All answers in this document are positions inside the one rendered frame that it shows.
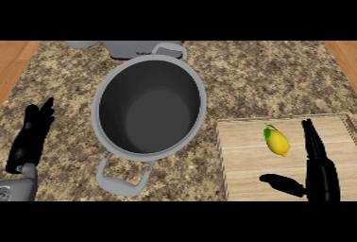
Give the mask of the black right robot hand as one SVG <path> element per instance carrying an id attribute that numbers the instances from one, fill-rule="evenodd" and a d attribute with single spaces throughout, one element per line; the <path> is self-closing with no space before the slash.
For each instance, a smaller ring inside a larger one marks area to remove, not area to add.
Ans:
<path id="1" fill-rule="evenodd" d="M 304 128 L 306 150 L 307 150 L 307 175 L 306 184 L 278 174 L 265 174 L 260 181 L 266 182 L 273 189 L 307 200 L 340 201 L 341 186 L 338 171 L 334 162 L 327 156 L 324 142 L 312 119 L 301 121 Z"/>

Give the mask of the pale wooden tray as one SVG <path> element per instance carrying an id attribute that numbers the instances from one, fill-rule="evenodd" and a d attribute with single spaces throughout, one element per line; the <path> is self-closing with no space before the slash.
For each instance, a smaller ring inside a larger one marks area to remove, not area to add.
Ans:
<path id="1" fill-rule="evenodd" d="M 357 114 L 330 113 L 291 118 L 268 117 L 220 120 L 217 122 L 219 156 L 223 166 L 226 199 L 231 201 L 300 201 L 260 181 L 265 174 L 278 174 L 299 183 L 306 182 L 307 151 L 301 121 L 312 119 L 327 154 L 334 161 L 341 200 L 357 201 Z M 266 125 L 285 134 L 291 150 L 275 154 L 265 138 Z"/>

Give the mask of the pale grey rounded object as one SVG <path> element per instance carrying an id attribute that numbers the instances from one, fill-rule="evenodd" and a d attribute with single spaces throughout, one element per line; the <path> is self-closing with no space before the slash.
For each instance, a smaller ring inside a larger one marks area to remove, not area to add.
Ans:
<path id="1" fill-rule="evenodd" d="M 99 44 L 99 41 L 65 41 L 67 45 L 76 49 L 83 49 Z"/>

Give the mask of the grey appliance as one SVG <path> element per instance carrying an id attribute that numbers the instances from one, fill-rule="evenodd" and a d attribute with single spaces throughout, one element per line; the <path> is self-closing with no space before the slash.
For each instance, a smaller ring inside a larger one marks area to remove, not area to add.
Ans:
<path id="1" fill-rule="evenodd" d="M 175 43 L 183 46 L 185 41 L 104 41 L 113 59 L 127 61 L 139 56 L 151 55 L 158 43 Z M 182 58 L 182 52 L 160 48 L 158 54 Z"/>

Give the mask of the yellow lemon with green leaf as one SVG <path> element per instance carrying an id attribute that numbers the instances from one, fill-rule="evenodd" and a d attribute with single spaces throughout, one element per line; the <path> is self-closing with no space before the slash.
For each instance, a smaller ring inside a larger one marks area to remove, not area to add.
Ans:
<path id="1" fill-rule="evenodd" d="M 272 124 L 266 124 L 265 138 L 269 150 L 284 157 L 288 156 L 291 150 L 291 143 L 285 134 L 278 130 Z"/>

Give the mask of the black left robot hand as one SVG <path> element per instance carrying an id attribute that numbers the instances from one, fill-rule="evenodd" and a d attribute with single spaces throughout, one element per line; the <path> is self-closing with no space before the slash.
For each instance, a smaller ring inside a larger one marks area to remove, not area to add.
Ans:
<path id="1" fill-rule="evenodd" d="M 45 139 L 55 121 L 54 100 L 51 97 L 43 106 L 32 104 L 26 109 L 23 129 L 15 137 L 11 149 L 6 171 L 20 174 L 20 167 L 30 164 L 39 164 Z"/>

